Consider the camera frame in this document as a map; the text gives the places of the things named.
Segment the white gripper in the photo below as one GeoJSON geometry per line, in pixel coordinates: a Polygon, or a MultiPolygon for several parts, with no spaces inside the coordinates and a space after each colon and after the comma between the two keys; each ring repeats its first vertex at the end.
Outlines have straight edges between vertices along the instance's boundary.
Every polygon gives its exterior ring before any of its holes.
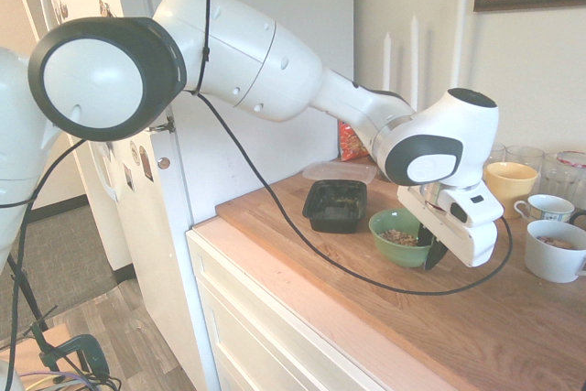
{"type": "Polygon", "coordinates": [[[425,270],[431,270],[448,249],[468,267],[491,257],[497,239],[497,199],[486,185],[400,186],[397,197],[420,221],[417,246],[430,246],[425,270]]]}

